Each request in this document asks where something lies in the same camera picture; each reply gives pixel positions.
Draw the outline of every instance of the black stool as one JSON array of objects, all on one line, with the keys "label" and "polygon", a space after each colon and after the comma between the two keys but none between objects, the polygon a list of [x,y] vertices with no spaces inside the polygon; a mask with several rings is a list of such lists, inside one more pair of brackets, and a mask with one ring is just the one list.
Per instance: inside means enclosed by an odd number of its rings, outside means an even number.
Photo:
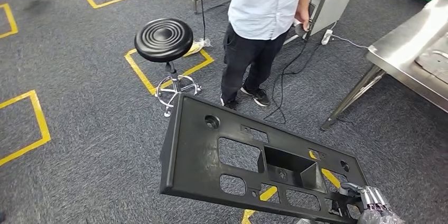
[{"label": "black stool", "polygon": [[[184,56],[193,44],[193,31],[184,22],[176,19],[158,19],[148,22],[135,35],[135,48],[138,54],[151,62],[165,63],[165,70],[170,76],[163,79],[156,88],[155,96],[165,105],[165,117],[171,115],[171,102],[181,92],[194,88],[194,95],[201,90],[191,77],[178,75],[173,60]],[[181,87],[180,80],[187,79],[189,84]],[[161,88],[165,82],[173,81],[173,87]],[[165,94],[171,95],[169,101],[163,100]]]}]

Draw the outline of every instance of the round hole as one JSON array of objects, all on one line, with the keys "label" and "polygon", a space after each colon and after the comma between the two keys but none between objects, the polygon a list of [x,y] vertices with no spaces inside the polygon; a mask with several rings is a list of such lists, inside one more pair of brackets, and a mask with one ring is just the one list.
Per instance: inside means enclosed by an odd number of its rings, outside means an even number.
[{"label": "round hole", "polygon": [[342,168],[343,168],[345,171],[347,171],[347,172],[350,171],[350,167],[349,167],[349,165],[347,164],[347,162],[345,162],[345,161],[341,161],[341,166],[342,166]]},{"label": "round hole", "polygon": [[215,116],[206,115],[205,122],[209,128],[217,129],[219,127],[219,118]]}]

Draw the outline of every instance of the white power cord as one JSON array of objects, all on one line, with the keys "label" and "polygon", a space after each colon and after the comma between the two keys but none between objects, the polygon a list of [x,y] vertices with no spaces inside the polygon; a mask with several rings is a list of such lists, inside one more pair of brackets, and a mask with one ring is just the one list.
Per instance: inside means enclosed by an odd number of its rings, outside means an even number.
[{"label": "white power cord", "polygon": [[356,47],[368,49],[367,46],[357,45],[357,44],[353,43],[352,41],[350,41],[348,39],[342,38],[342,37],[340,37],[338,35],[333,35],[332,28],[334,28],[335,25],[336,25],[336,22],[333,24],[333,27],[331,27],[331,29],[326,30],[325,34],[323,35],[322,41],[321,41],[322,45],[326,45],[329,42],[330,38],[334,37],[334,38],[338,38],[338,39],[343,40],[343,41],[347,41],[347,42],[353,44]]},{"label": "white power cord", "polygon": [[352,41],[350,41],[350,40],[348,40],[348,39],[345,39],[345,38],[342,38],[342,37],[340,37],[340,36],[333,35],[333,34],[331,34],[331,36],[333,36],[333,37],[335,37],[335,38],[339,38],[340,40],[343,40],[343,41],[347,41],[347,42],[353,44],[353,45],[356,46],[356,47],[368,49],[367,46],[357,45],[357,44],[353,43]]},{"label": "white power cord", "polygon": [[330,29],[330,30],[333,30],[334,26],[336,26],[336,23],[338,23],[338,21],[335,21],[335,22],[333,23],[333,26],[331,26],[331,29]]}]

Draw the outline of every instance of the black pants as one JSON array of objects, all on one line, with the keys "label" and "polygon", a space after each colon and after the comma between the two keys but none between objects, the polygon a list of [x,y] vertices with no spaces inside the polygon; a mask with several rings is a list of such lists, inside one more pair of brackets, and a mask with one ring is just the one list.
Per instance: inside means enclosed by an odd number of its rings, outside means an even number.
[{"label": "black pants", "polygon": [[250,65],[244,82],[247,90],[257,89],[270,75],[275,56],[286,40],[287,31],[274,40],[251,40],[240,37],[229,23],[224,36],[224,63],[221,92],[224,102],[233,101],[243,86],[242,78]]}]

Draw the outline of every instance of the robotic hand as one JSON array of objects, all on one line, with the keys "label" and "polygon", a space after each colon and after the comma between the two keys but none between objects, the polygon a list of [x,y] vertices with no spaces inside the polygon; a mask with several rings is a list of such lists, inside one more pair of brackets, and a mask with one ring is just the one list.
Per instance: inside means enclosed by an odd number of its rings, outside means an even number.
[{"label": "robotic hand", "polygon": [[364,212],[357,224],[404,224],[398,215],[392,212],[389,202],[378,188],[358,186],[353,183],[341,183],[339,193],[351,197],[361,196]]}]

